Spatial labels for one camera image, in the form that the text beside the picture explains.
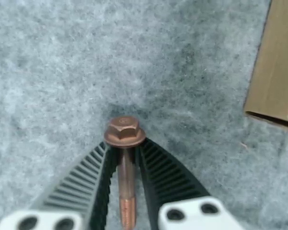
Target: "gray carpet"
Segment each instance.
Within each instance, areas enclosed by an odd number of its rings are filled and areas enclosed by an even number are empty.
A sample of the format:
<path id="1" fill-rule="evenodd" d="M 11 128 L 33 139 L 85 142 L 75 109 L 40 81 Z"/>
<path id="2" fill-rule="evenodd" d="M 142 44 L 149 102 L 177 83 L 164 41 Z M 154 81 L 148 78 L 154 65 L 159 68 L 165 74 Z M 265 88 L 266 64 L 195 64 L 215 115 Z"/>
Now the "gray carpet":
<path id="1" fill-rule="evenodd" d="M 246 230 L 288 230 L 288 133 L 242 107 L 269 0 L 0 0 L 0 219 L 116 115 L 138 117 Z M 117 175 L 107 230 L 120 226 Z M 137 230 L 149 229 L 140 178 Z"/>

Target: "hex flange bolt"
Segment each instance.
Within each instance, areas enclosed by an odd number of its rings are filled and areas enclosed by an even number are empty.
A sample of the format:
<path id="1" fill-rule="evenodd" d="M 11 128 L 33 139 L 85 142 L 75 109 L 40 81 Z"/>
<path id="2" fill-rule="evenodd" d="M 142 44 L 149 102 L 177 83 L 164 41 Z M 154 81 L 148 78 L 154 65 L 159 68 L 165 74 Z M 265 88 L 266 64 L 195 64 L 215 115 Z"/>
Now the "hex flange bolt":
<path id="1" fill-rule="evenodd" d="M 132 116 L 113 118 L 104 135 L 105 141 L 118 150 L 120 219 L 125 230 L 135 227 L 135 162 L 136 146 L 146 138 L 139 121 Z"/>

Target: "bolt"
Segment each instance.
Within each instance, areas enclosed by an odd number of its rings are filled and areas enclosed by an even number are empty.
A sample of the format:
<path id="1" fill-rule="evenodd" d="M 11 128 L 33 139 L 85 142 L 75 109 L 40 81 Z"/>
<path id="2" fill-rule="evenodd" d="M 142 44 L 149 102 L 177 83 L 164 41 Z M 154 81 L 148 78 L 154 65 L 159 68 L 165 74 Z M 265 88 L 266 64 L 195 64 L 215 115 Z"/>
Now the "bolt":
<path id="1" fill-rule="evenodd" d="M 139 121 L 132 116 L 120 116 L 110 121 L 105 141 L 118 150 L 118 178 L 120 191 L 120 220 L 125 230 L 135 227 L 134 176 L 135 147 L 145 140 Z"/>

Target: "cardboard edge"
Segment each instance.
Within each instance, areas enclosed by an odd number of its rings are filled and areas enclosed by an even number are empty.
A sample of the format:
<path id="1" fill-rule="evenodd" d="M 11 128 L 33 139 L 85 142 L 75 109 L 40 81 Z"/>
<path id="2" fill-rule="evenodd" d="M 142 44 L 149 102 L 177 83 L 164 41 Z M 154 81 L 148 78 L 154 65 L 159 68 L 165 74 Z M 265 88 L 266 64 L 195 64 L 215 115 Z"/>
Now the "cardboard edge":
<path id="1" fill-rule="evenodd" d="M 271 116 L 268 116 L 268 115 L 255 113 L 255 112 L 252 112 L 252 111 L 244 110 L 244 113 L 248 117 L 252 117 L 252 118 L 255 118 L 256 120 L 260 120 L 260 121 L 265 121 L 265 122 L 267 122 L 269 124 L 272 124 L 272 125 L 275 125 L 275 126 L 278 126 L 278 127 L 282 127 L 282 128 L 284 128 L 285 130 L 288 131 L 288 121 L 285 121 L 285 120 L 282 120 L 282 119 L 278 119 L 278 118 L 275 118 L 275 117 L 271 117 Z"/>

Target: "screw hole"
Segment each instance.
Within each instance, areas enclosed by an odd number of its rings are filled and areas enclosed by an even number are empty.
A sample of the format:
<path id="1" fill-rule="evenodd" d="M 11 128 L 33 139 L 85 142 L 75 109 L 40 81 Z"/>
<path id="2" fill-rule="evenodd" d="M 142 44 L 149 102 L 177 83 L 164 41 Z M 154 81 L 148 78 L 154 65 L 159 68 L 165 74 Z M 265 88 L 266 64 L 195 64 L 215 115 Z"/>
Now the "screw hole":
<path id="1" fill-rule="evenodd" d="M 168 216 L 168 219 L 170 219 L 170 220 L 182 220 L 182 219 L 184 219 L 184 214 L 177 209 L 171 209 L 170 211 L 168 211 L 167 216 Z"/>
<path id="2" fill-rule="evenodd" d="M 73 220 L 69 218 L 62 219 L 57 223 L 55 230 L 72 230 L 73 229 Z"/>
<path id="3" fill-rule="evenodd" d="M 202 207 L 202 212 L 203 213 L 208 213 L 208 214 L 215 214 L 218 213 L 218 209 L 216 206 L 212 205 L 212 204 L 203 204 Z"/>
<path id="4" fill-rule="evenodd" d="M 20 222 L 20 224 L 18 225 L 18 230 L 31 230 L 36 226 L 36 223 L 36 217 L 27 217 Z"/>

